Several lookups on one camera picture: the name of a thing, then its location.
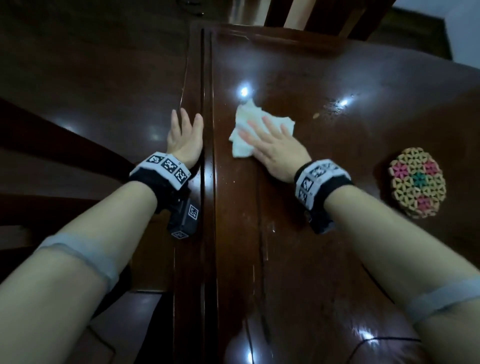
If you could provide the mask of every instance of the person's left hand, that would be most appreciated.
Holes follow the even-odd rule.
[[[198,161],[204,145],[204,119],[200,114],[196,114],[192,127],[185,109],[181,108],[180,114],[181,130],[177,111],[172,110],[172,124],[167,136],[167,153],[173,154],[176,159],[190,169]]]

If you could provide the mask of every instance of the white cloth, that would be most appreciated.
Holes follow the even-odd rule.
[[[251,120],[260,125],[260,127],[266,132],[270,133],[266,128],[264,122],[262,121],[263,116],[268,116],[278,129],[280,125],[284,124],[287,127],[290,135],[293,135],[293,127],[295,122],[290,118],[279,118],[273,116],[266,111],[263,111],[262,108],[255,106],[252,99],[249,99],[245,104],[239,105],[237,107],[237,113],[235,114],[235,128],[228,138],[229,141],[233,142],[232,146],[232,155],[234,158],[245,158],[250,157],[253,154],[253,147],[247,144],[240,136],[238,135],[238,128],[245,129],[249,131],[252,135],[256,135],[255,131],[247,124],[247,121]]]

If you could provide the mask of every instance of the wooden table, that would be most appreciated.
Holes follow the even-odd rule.
[[[331,158],[390,203],[386,165],[421,146],[447,199],[429,233],[480,265],[480,72],[427,54],[279,28],[191,27],[182,106],[205,120],[195,241],[175,250],[179,363],[344,363],[373,337],[418,338],[339,232],[314,235],[293,187],[228,141],[240,89],[290,116],[313,158]],[[421,344],[363,343],[352,363],[428,362]]]

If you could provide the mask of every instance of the floor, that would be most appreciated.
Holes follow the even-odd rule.
[[[170,111],[182,93],[189,21],[203,12],[207,19],[252,24],[259,1],[247,2],[244,9],[236,3],[209,0],[197,7],[174,0],[4,1],[0,97],[139,161],[166,146]],[[439,40],[438,22],[419,26],[418,18],[408,19],[391,11],[369,41],[449,57]],[[0,160],[8,161],[0,172],[9,175],[0,179],[0,192],[100,199],[119,185],[54,162],[41,161],[38,168],[37,158],[3,149]],[[17,163],[31,168],[12,168]],[[164,228],[149,225],[145,239],[154,240],[157,229]],[[3,245],[11,243],[10,236],[21,246],[29,234],[8,227],[0,235]],[[155,246],[155,256],[162,259],[152,264],[142,288],[168,290],[173,246]],[[145,247],[140,244],[134,262],[151,254]],[[67,363],[133,363],[158,299],[158,294],[126,293],[91,322]]]

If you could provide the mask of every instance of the wooden trivet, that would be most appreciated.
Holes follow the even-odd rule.
[[[442,170],[422,148],[407,148],[390,162],[392,196],[412,218],[435,216],[445,200]]]

